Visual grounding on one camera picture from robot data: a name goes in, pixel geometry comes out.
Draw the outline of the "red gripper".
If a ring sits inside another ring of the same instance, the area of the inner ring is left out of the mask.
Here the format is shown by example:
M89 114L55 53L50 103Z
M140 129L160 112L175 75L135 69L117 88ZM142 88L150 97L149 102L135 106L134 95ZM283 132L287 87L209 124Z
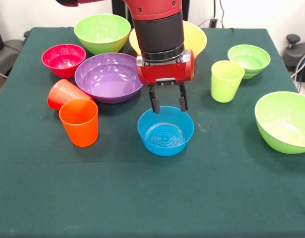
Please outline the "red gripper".
M168 62L152 63L147 62L142 56L136 57L136 70L142 84L149 85L149 96L152 111L160 113L158 97L154 92L154 85L161 85L173 82L179 84L180 89L180 110L188 110L187 94L184 82L191 81L195 73L195 57L192 50L186 50L178 59Z

